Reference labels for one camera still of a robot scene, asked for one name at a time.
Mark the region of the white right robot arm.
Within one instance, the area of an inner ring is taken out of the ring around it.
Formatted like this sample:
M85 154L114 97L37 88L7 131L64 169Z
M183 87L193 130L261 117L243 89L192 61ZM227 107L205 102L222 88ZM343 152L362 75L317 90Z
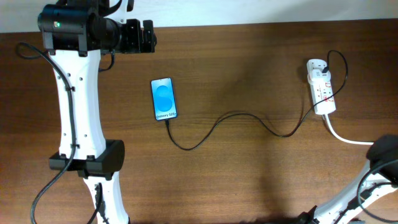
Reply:
M397 136L384 135L368 150L367 161L357 178L336 197L303 212L294 223L350 223L361 212L384 223L397 223L372 214L367 207L397 191Z

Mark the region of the blue Samsung smartphone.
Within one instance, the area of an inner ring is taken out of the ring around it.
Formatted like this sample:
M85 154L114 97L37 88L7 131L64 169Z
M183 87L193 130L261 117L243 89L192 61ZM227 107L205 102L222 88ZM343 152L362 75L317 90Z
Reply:
M157 121L173 119L178 116L174 88L170 77L150 82L154 114Z

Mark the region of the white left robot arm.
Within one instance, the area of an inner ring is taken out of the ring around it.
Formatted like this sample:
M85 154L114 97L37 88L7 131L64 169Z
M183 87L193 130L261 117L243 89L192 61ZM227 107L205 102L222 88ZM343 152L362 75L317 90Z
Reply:
M104 137L98 99L105 54L152 53L157 38L150 20L131 15L132 0L59 1L46 5L37 23L45 59L57 79L62 137L50 168L75 171L89 188L99 223L129 223L119 172L124 143Z

